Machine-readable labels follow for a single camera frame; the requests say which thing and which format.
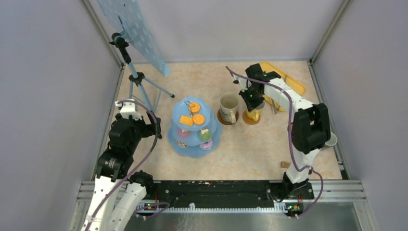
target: cookie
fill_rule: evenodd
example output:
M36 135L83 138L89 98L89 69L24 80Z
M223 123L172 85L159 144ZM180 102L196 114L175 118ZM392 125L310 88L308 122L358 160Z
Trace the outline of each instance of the cookie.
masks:
M189 105L189 110L190 110L191 113L199 112L200 108L201 108L200 104L196 103L196 102L190 103L190 105Z
M205 117L204 117L204 115L202 115L202 114L195 114L195 115L192 117L192 120L193 120L193 122L194 122L195 124L201 125L201 124L203 124L203 123L205 122Z
M193 119L191 117L188 117L188 116L185 116L185 115L182 115L178 122L181 123L181 124L185 124L187 126L192 126L193 125Z

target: yellow tray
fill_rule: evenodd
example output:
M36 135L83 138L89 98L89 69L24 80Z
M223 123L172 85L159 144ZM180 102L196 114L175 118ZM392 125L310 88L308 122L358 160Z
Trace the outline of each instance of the yellow tray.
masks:
M281 70L277 69L274 65L268 63L268 62L261 62L259 63L261 65L261 68L264 72L276 72L278 73L283 81L286 82L286 84L291 87L296 93L298 93L299 95L303 95L304 92L306 91L306 88L300 84L298 81L294 80L292 77L290 77L289 75L287 75L286 73L282 72ZM267 103L272 104L272 99L266 95L264 95L264 99ZM276 101L274 101L275 106L277 108L279 108L279 111L284 112L285 109L282 107L279 107L278 103Z

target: mug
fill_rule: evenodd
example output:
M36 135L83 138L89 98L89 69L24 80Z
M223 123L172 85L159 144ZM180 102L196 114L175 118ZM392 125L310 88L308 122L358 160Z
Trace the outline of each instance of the mug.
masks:
M224 93L219 100L220 117L225 122L235 124L237 119L235 114L238 112L238 95L235 93Z
M262 110L265 107L265 102L262 102L258 107L256 107L254 110L252 110L251 112L246 111L246 115L253 119L254 121L258 121L259 120L259 116L261 115Z

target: cable clip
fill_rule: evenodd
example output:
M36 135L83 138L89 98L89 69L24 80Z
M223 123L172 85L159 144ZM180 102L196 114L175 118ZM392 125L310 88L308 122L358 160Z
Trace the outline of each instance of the cable clip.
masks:
M278 99L278 104L280 105L281 103L281 98L282 98L282 94L283 94L283 92L286 92L287 90L291 90L292 88L290 88L289 86L288 87L286 87L286 88L282 88L282 90L279 92L279 99Z

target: white mug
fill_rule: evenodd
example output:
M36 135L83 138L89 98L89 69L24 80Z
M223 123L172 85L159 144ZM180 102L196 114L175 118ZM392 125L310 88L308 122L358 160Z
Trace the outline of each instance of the white mug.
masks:
M219 110L221 119L225 122L230 122L235 124L237 119L235 114L238 112L238 94L235 93L224 93L219 100Z

